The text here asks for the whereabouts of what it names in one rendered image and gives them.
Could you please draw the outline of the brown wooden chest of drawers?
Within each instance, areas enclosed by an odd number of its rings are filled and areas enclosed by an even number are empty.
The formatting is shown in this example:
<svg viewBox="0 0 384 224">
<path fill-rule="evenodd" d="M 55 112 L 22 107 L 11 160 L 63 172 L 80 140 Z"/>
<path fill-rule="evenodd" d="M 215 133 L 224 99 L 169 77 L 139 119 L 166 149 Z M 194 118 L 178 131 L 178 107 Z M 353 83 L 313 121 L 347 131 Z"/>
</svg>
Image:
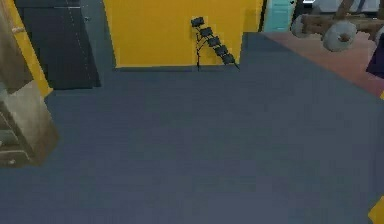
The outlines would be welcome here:
<svg viewBox="0 0 384 224">
<path fill-rule="evenodd" d="M 0 167 L 41 166 L 59 136 L 37 84 L 14 93 L 0 84 Z"/>
</svg>

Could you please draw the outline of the teal room door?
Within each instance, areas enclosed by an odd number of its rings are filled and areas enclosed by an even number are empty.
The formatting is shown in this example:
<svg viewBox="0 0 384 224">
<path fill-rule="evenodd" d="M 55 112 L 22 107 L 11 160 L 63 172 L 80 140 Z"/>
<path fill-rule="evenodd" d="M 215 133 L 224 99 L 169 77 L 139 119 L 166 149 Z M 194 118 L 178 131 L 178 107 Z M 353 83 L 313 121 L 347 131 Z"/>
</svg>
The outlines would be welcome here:
<svg viewBox="0 0 384 224">
<path fill-rule="evenodd" d="M 268 0 L 264 14 L 264 32 L 289 30 L 296 0 Z"/>
</svg>

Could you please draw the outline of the black tiered ladder rack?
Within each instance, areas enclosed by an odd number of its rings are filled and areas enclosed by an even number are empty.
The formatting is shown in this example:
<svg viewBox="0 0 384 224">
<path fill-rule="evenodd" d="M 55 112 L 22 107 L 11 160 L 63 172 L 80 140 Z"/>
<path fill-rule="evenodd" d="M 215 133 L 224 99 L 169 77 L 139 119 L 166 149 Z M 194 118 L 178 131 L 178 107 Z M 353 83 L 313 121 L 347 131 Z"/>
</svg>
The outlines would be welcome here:
<svg viewBox="0 0 384 224">
<path fill-rule="evenodd" d="M 237 69 L 240 69 L 234 55 L 229 51 L 226 45 L 224 45 L 220 37 L 215 35 L 212 28 L 205 24 L 203 17 L 194 17 L 190 21 L 191 27 L 196 31 L 196 67 L 197 70 L 201 69 L 201 50 L 204 46 L 207 46 L 214 52 L 214 55 L 220 59 L 223 65 L 233 65 Z"/>
</svg>

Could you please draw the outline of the black room door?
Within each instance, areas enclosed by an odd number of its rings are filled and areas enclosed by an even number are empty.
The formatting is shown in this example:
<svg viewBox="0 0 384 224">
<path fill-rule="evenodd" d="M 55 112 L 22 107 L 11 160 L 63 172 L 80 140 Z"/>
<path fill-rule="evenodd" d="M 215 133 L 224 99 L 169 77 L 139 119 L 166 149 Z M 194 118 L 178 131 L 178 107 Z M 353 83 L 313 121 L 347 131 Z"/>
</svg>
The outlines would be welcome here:
<svg viewBox="0 0 384 224">
<path fill-rule="evenodd" d="M 14 0 L 14 3 L 51 88 L 101 86 L 80 0 Z"/>
</svg>

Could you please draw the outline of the dark purple furniture corner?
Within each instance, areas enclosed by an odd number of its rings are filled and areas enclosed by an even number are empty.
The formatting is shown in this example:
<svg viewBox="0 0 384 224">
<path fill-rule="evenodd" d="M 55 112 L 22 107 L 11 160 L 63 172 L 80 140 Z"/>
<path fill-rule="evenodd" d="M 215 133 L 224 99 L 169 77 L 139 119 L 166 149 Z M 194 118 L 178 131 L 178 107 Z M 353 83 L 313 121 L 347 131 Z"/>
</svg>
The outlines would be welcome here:
<svg viewBox="0 0 384 224">
<path fill-rule="evenodd" d="M 384 43 L 379 43 L 375 49 L 366 71 L 376 77 L 384 79 Z"/>
</svg>

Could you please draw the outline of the brown wooden cupboard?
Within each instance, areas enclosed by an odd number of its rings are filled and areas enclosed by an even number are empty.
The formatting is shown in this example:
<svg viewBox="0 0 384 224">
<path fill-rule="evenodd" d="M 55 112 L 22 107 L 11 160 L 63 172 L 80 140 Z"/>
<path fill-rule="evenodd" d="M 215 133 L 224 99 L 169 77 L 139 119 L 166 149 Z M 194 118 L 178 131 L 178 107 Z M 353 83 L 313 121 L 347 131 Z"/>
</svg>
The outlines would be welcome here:
<svg viewBox="0 0 384 224">
<path fill-rule="evenodd" d="M 18 91 L 33 80 L 13 28 L 5 1 L 0 0 L 0 83 L 8 93 Z"/>
</svg>

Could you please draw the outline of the brown wooden wheeled table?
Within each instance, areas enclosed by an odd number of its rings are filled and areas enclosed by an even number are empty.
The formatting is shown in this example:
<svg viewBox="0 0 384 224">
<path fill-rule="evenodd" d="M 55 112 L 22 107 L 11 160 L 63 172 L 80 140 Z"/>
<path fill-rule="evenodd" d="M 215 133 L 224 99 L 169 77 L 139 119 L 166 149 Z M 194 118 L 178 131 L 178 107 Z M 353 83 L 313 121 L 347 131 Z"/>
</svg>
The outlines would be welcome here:
<svg viewBox="0 0 384 224">
<path fill-rule="evenodd" d="M 359 32 L 378 45 L 384 35 L 384 0 L 314 0 L 312 11 L 299 15 L 290 30 L 297 38 L 320 35 L 331 52 L 348 49 Z"/>
</svg>

